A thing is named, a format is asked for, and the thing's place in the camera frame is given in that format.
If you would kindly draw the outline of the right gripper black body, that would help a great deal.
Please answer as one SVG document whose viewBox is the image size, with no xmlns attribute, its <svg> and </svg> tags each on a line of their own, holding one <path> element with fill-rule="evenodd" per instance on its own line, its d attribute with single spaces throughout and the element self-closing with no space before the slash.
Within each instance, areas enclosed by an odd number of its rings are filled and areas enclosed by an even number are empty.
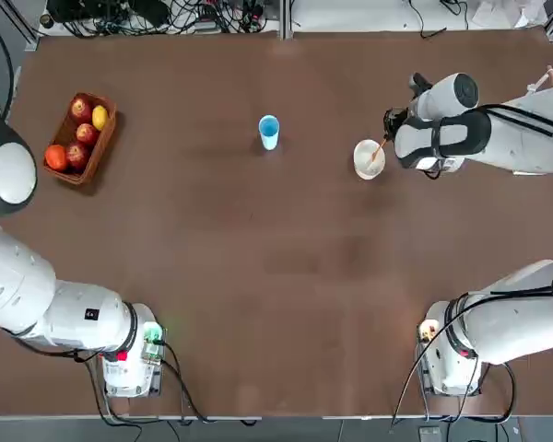
<svg viewBox="0 0 553 442">
<path fill-rule="evenodd" d="M 383 115 L 383 129 L 385 138 L 395 138 L 399 128 L 408 117 L 407 108 L 391 108 Z"/>
</svg>

